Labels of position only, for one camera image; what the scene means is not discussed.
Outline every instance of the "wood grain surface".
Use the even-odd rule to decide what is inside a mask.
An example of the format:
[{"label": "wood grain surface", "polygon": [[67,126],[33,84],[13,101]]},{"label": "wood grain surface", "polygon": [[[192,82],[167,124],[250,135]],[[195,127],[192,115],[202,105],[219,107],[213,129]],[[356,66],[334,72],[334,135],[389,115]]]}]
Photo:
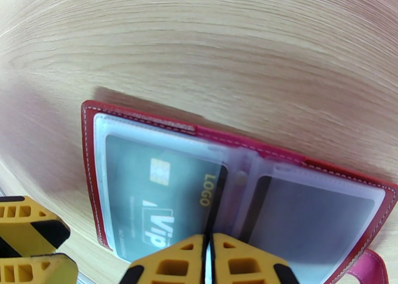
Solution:
[{"label": "wood grain surface", "polygon": [[[127,264],[97,244],[80,126],[103,88],[398,182],[397,29],[398,0],[0,0],[0,186],[110,284]],[[397,238],[394,211],[371,245],[391,283]]]}]

